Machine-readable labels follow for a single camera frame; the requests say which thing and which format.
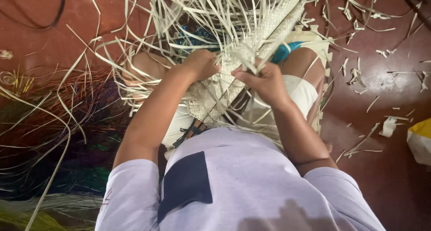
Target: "forearm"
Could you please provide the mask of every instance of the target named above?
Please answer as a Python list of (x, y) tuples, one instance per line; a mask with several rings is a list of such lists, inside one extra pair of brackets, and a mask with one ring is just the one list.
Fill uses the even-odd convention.
[(337, 168), (322, 140), (291, 99), (284, 107), (273, 108), (273, 112), (284, 151), (302, 175), (321, 166)]
[(127, 127), (114, 160), (114, 168), (132, 159), (148, 159), (157, 164), (160, 143), (182, 96), (192, 82), (191, 75), (180, 65), (170, 69)]

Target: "teal fabric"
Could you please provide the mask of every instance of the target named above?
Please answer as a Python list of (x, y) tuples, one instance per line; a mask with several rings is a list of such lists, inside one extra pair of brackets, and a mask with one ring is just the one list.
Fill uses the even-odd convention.
[[(288, 46), (290, 47), (290, 50), (293, 51), (301, 47), (302, 43), (303, 42), (301, 41), (295, 41), (292, 43), (288, 43)], [(289, 49), (284, 44), (281, 44), (280, 46), (278, 46), (277, 51), (274, 53), (271, 63), (278, 64), (280, 61), (285, 60), (288, 57), (289, 53), (290, 53)]]

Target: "black cord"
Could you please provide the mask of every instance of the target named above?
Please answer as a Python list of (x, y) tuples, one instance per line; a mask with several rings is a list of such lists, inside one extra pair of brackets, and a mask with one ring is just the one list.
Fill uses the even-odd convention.
[(2, 11), (1, 9), (0, 9), (0, 13), (1, 13), (1, 14), (3, 14), (5, 17), (9, 18), (10, 20), (14, 21), (15, 23), (17, 23), (17, 24), (19, 24), (19, 25), (22, 25), (22, 26), (25, 26), (25, 27), (27, 27), (27, 28), (36, 29), (36, 30), (46, 30), (46, 29), (49, 29), (49, 28), (51, 28), (51, 27), (55, 26), (55, 25), (58, 23), (58, 21), (59, 21), (59, 19), (60, 19), (61, 15), (62, 15), (62, 13), (63, 13), (63, 10), (64, 10), (64, 4), (65, 4), (65, 1), (66, 1), (66, 0), (61, 0), (61, 1), (60, 1), (60, 6), (59, 6), (59, 8), (58, 8), (58, 12), (57, 12), (56, 17), (54, 18), (53, 22), (52, 22), (51, 24), (47, 25), (47, 26), (41, 26), (41, 25), (39, 25), (39, 24), (35, 23), (34, 21), (32, 21), (32, 20), (31, 20), (30, 18), (28, 18), (27, 16), (25, 16), (25, 17), (26, 17), (26, 18), (27, 18), (27, 19), (28, 19), (28, 20), (33, 24), (33, 25), (27, 25), (27, 24), (25, 24), (25, 23), (22, 23), (22, 22), (20, 22), (20, 21), (18, 21), (18, 20), (16, 20), (16, 19), (14, 19), (13, 17), (9, 16), (8, 14), (4, 13), (4, 11)]

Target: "shiny floor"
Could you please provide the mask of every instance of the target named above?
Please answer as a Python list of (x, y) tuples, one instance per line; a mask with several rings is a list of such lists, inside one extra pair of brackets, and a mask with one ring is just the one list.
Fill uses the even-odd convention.
[[(99, 35), (103, 41), (114, 39), (110, 30), (120, 28), (125, 21), (124, 0), (95, 0), (101, 12)], [(356, 0), (370, 5), (371, 0)], [(149, 0), (137, 0), (143, 7), (149, 8)], [(331, 22), (341, 35), (353, 30), (352, 23), (337, 7), (344, 7), (345, 0), (328, 0)], [(41, 25), (52, 21), (59, 0), (0, 0), (0, 9), (26, 22), (25, 17), (18, 13), (14, 3), (27, 13), (27, 16)], [(323, 34), (327, 23), (321, 18), (324, 0), (309, 3), (306, 6), (306, 18), (316, 18), (319, 31)], [(378, 0), (374, 9), (391, 15), (403, 15), (409, 11), (403, 0)], [(430, 10), (423, 8), (428, 17)], [(142, 37), (148, 21), (148, 13), (135, 8), (129, 18), (129, 26)], [(347, 172), (358, 182), (359, 187), (369, 205), (388, 230), (429, 230), (431, 229), (431, 173), (425, 166), (416, 164), (406, 144), (407, 129), (413, 124), (431, 117), (431, 91), (420, 93), (421, 82), (418, 76), (400, 74), (396, 78), (387, 71), (431, 71), (431, 64), (419, 63), (431, 59), (431, 32), (426, 27), (420, 28), (414, 36), (406, 37), (413, 18), (409, 13), (402, 18), (391, 20), (370, 19), (369, 26), (376, 30), (396, 28), (393, 31), (376, 32), (370, 29), (357, 32), (350, 43), (347, 38), (337, 40), (337, 44), (358, 53), (348, 52), (340, 47), (331, 48), (334, 53), (331, 62), (332, 71), (337, 73), (346, 57), (350, 60), (347, 71), (357, 67), (357, 58), (361, 58), (362, 80), (368, 91), (362, 95), (360, 85), (347, 85), (351, 74), (346, 77), (338, 75), (334, 81), (331, 98), (324, 109), (321, 122), (321, 137), (333, 144), (332, 157), (336, 159), (343, 150), (350, 149), (359, 142), (359, 135), (367, 135), (377, 122), (383, 122), (385, 115), (404, 117), (416, 109), (411, 116), (413, 122), (405, 122), (395, 130), (391, 138), (379, 136), (378, 131), (361, 146), (360, 149), (383, 150), (381, 153), (362, 152), (348, 159), (342, 157), (338, 162), (341, 170)], [(0, 14), (0, 50), (14, 53), (11, 60), (0, 60), (1, 70), (29, 70), (36, 66), (45, 66), (45, 70), (54, 70), (55, 65), (70, 67), (82, 53), (85, 45), (68, 29), (70, 25), (77, 34), (88, 42), (95, 37), (98, 14), (91, 0), (66, 0), (64, 13), (54, 28), (36, 31), (14, 24)], [(413, 28), (419, 25), (416, 21)], [(338, 37), (331, 26), (329, 36)], [(115, 34), (125, 37), (125, 30)], [(386, 49), (397, 51), (384, 58), (375, 52)], [(94, 65), (106, 66), (88, 54)], [(366, 113), (368, 106), (380, 96)]]

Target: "lavender t-shirt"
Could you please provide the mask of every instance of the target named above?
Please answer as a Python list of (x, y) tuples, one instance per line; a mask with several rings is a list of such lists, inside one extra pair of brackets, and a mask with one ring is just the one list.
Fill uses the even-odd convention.
[(184, 141), (170, 157), (205, 152), (212, 204), (192, 202), (157, 223), (159, 173), (135, 159), (109, 176), (96, 231), (384, 230), (355, 180), (329, 167), (303, 178), (269, 140), (228, 128)]

